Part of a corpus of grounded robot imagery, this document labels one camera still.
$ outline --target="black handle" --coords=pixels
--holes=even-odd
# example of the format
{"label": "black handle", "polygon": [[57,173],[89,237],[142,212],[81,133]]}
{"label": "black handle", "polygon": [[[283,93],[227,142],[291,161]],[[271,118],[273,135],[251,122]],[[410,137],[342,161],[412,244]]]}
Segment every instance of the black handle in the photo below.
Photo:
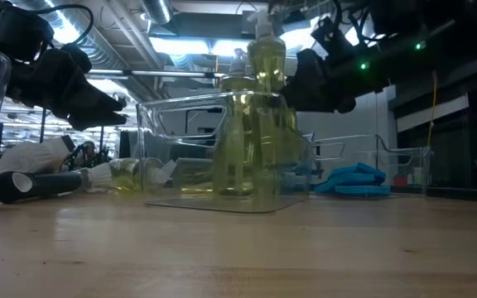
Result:
{"label": "black handle", "polygon": [[33,175],[8,171],[0,174],[0,201],[12,204],[20,199],[71,192],[81,185],[80,175],[73,172]]}

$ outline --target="wooden tabletop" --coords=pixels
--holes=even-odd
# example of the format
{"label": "wooden tabletop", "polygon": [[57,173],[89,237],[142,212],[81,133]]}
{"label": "wooden tabletop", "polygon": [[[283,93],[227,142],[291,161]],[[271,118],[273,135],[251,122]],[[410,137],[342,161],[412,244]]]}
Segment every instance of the wooden tabletop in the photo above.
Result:
{"label": "wooden tabletop", "polygon": [[312,199],[275,214],[73,195],[0,205],[2,297],[477,297],[477,203]]}

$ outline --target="wooden table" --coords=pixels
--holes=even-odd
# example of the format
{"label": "wooden table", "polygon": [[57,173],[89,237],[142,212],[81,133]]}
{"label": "wooden table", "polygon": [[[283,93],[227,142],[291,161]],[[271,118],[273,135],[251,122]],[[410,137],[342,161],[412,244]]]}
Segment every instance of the wooden table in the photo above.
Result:
{"label": "wooden table", "polygon": [[2,297],[477,297],[477,203],[313,199],[275,214],[81,195],[0,205]]}

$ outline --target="ceiling duct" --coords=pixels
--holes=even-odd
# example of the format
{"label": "ceiling duct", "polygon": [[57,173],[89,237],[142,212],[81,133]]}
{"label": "ceiling duct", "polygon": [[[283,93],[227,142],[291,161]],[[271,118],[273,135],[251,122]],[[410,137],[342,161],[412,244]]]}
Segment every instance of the ceiling duct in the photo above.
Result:
{"label": "ceiling duct", "polygon": [[141,0],[142,9],[152,24],[167,24],[172,19],[172,6],[169,0]]}
{"label": "ceiling duct", "polygon": [[[27,10],[40,10],[49,7],[54,7],[62,4],[67,4],[64,0],[12,0],[12,3],[18,7]],[[76,30],[79,34],[89,24],[89,19],[77,9],[65,9],[58,12],[52,12],[41,15],[46,19],[55,30],[55,37],[57,32],[63,35],[63,32],[71,32]],[[95,27],[89,32],[84,41],[79,45],[81,49],[88,55],[94,69],[108,69],[121,70],[127,69],[128,64],[121,58],[121,56],[113,49],[113,47],[106,41],[104,36],[100,34]],[[158,95],[146,87],[137,78],[130,77],[123,81],[116,81],[116,83],[123,85],[126,89],[135,95],[136,99],[146,101],[149,94],[153,98],[158,98]]]}

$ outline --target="bottle cap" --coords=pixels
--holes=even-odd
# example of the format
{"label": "bottle cap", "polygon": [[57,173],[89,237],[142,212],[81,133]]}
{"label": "bottle cap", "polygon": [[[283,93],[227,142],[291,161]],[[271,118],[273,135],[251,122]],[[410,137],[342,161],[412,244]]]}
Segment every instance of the bottle cap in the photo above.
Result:
{"label": "bottle cap", "polygon": [[246,74],[246,61],[244,60],[244,51],[242,49],[235,49],[235,57],[231,61],[229,73],[232,75]]}
{"label": "bottle cap", "polygon": [[269,17],[270,15],[264,9],[255,12],[248,17],[248,21],[250,22],[257,20],[257,25],[255,26],[257,38],[260,36],[273,36],[272,23],[270,22]]}

